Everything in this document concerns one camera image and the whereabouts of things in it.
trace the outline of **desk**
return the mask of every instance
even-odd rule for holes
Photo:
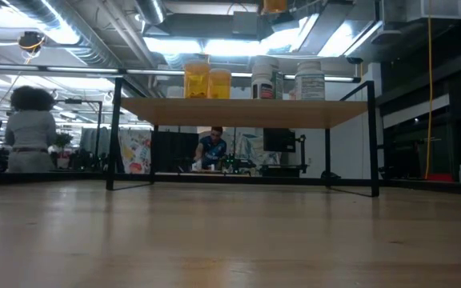
[[[142,98],[122,99],[122,85],[126,85]],[[347,99],[362,89],[367,90],[367,102],[348,102]],[[159,125],[164,126],[229,126],[229,127],[261,127],[261,128],[309,128],[325,130],[325,170],[331,171],[330,129],[360,114],[367,112],[369,124],[369,148],[371,161],[371,180],[352,179],[314,179],[314,184],[332,186],[354,185],[370,186],[371,197],[379,196],[378,156],[376,139],[375,83],[366,81],[345,95],[340,101],[292,101],[292,100],[252,100],[252,99],[179,99],[148,98],[123,78],[115,79],[114,111],[111,123],[111,143],[108,177],[106,188],[114,189],[114,166],[118,153],[118,124],[120,108],[123,107],[136,114],[138,119],[154,125],[150,148],[150,174],[148,180],[154,183],[155,167],[158,162],[154,158],[154,135]],[[162,175],[163,181],[171,177]],[[193,176],[193,182],[200,177]],[[228,176],[221,177],[222,182],[234,178],[234,182],[251,182]],[[271,183],[282,180],[271,179]]]

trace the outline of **white bottle cap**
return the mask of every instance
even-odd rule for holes
[[[260,74],[271,75],[272,72],[273,68],[271,67],[271,65],[255,65],[254,67],[252,67],[252,76]]]
[[[304,62],[298,63],[298,71],[308,70],[308,69],[321,70],[321,62],[320,61],[304,61]]]

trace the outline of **white bottle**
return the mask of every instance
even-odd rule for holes
[[[325,100],[325,74],[321,71],[321,62],[299,63],[295,85],[296,100]]]
[[[271,66],[270,81],[273,83],[273,92],[275,99],[282,100],[284,95],[284,74],[280,72],[279,60],[271,56],[256,56],[255,66],[269,65]]]
[[[271,82],[271,66],[256,65],[252,68],[252,99],[275,99],[275,91]]]

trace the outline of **yellow object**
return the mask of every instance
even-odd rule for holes
[[[193,60],[184,66],[184,98],[207,98],[209,64]]]
[[[287,10],[287,0],[264,0],[264,12],[280,13]]]
[[[209,71],[209,98],[228,99],[231,97],[232,75],[226,69],[211,69]]]

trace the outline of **yellow cable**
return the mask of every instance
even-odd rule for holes
[[[35,51],[35,49],[37,49],[37,47],[39,47],[42,43],[44,43],[45,40],[46,40],[46,37],[44,36],[42,37],[42,40],[40,40],[40,42],[35,45],[32,45],[32,46],[20,46],[19,45],[19,47],[21,47],[21,49],[23,50],[33,49],[33,51]]]
[[[431,43],[431,0],[428,1],[428,64],[430,69],[430,113],[428,115],[428,139],[426,152],[426,173],[425,179],[428,179],[430,173],[430,154],[431,154],[431,112],[433,111],[433,47]]]

